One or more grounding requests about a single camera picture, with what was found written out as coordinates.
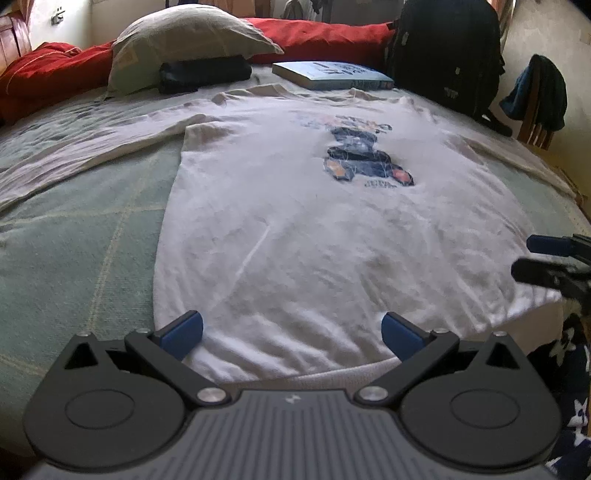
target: wall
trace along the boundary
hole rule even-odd
[[[95,0],[92,6],[92,40],[102,44],[117,38],[138,18],[164,8],[164,0]]]
[[[534,53],[548,57],[562,72],[567,86],[566,126],[554,134],[550,151],[563,159],[566,171],[591,196],[591,46],[579,41],[580,31],[591,33],[591,22],[568,0],[521,0],[505,45],[506,73],[499,98],[514,87]],[[515,134],[521,122],[511,122],[498,107],[500,120]]]
[[[64,21],[52,25],[51,17],[60,6],[66,10]],[[91,46],[90,13],[91,0],[37,0],[29,23],[32,47],[45,41],[66,42],[80,48]]]

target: book cover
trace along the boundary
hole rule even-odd
[[[394,81],[361,65],[342,61],[282,61],[273,73],[308,90],[378,90],[394,88]]]

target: backpack logo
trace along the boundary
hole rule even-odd
[[[459,93],[457,93],[455,90],[452,90],[451,88],[443,87],[443,90],[445,90],[445,94],[452,100],[455,100],[459,95]]]

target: curtain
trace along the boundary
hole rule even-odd
[[[16,6],[21,11],[27,25],[31,19],[31,10],[33,10],[33,2],[35,0],[17,0]]]

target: green bedsheet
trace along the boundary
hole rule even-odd
[[[152,91],[107,102],[102,91],[90,92],[0,132],[0,171],[56,141],[225,89],[172,98]],[[181,135],[126,155],[0,213],[0,446],[29,452],[24,407],[72,335],[92,330],[114,339],[153,327],[156,247],[182,142]],[[518,191],[540,233],[573,233],[572,221],[564,220],[570,200],[492,164]]]

